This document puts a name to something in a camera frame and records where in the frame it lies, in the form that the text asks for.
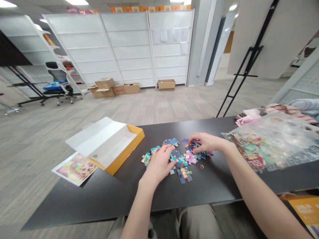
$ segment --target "person's lap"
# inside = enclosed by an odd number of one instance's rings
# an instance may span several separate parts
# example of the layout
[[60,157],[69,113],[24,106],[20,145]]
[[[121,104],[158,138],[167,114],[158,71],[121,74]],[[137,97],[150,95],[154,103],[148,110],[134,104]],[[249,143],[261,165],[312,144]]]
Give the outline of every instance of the person's lap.
[[[176,232],[180,239],[223,238],[215,218],[214,210],[209,204],[174,209],[173,215],[175,218]],[[126,217],[118,218],[107,238],[119,239],[125,222]],[[151,222],[149,225],[148,238],[157,239]]]

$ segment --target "striped fabric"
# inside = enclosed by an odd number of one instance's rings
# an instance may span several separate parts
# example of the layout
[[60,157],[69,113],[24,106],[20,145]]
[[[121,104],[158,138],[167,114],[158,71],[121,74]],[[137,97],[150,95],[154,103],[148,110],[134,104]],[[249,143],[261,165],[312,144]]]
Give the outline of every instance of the striped fabric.
[[292,115],[300,120],[306,121],[309,124],[316,124],[317,123],[317,121],[314,118],[307,116],[307,115],[303,115],[299,109],[297,109],[296,107],[293,107],[293,106],[270,104],[265,108],[265,110],[268,114],[282,112],[282,113],[286,113],[288,115]]

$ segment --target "clear plastic bag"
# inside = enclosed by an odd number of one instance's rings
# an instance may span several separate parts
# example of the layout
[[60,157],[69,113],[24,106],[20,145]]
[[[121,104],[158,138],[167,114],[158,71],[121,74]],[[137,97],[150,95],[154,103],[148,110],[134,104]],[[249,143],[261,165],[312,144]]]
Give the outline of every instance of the clear plastic bag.
[[319,159],[319,128],[287,114],[268,114],[222,135],[259,172]]

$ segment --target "floor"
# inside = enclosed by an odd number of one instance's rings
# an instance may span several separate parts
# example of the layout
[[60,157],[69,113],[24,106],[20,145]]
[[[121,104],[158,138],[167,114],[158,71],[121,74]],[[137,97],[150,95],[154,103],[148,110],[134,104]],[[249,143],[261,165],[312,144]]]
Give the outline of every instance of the floor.
[[[286,79],[247,79],[227,116],[244,109],[266,106]],[[132,125],[157,124],[215,117],[231,84],[216,80],[214,85],[175,91],[142,89],[140,94],[114,98],[93,98],[55,106],[49,99],[44,107],[26,104],[20,114],[0,116],[0,237],[1,238],[106,238],[113,222],[99,222],[20,232],[59,177],[51,173],[73,153],[64,142],[85,125],[103,117]],[[242,220],[239,208],[245,204],[217,206],[217,219],[226,238],[259,238],[258,227]],[[171,214],[152,218],[159,238],[175,238]]]

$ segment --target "black table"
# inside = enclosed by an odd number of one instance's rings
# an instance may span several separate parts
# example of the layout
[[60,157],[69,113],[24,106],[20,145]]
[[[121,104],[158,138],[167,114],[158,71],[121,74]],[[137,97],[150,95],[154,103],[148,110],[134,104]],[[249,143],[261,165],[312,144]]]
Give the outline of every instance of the black table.
[[[145,172],[142,155],[168,138],[189,138],[195,132],[222,137],[237,126],[234,117],[202,119],[140,126],[145,138],[112,177],[97,169],[83,187],[60,179],[22,230],[96,222],[128,215],[139,179]],[[177,147],[181,154],[183,145]],[[311,189],[319,186],[319,161],[258,175],[275,192]],[[177,172],[168,175],[155,191],[152,212],[206,203],[223,204],[242,197],[222,153],[189,166],[193,181],[181,184]]]

